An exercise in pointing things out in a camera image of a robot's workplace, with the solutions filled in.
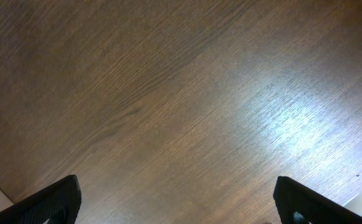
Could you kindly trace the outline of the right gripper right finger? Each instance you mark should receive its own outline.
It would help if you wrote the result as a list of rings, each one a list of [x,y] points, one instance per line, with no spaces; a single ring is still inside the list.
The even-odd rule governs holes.
[[[362,224],[362,217],[287,177],[277,177],[273,198],[283,224]]]

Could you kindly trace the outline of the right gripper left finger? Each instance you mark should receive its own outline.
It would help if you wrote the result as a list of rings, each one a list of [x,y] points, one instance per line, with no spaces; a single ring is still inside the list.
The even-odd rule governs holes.
[[[0,212],[0,224],[74,224],[82,203],[76,175],[68,175]]]

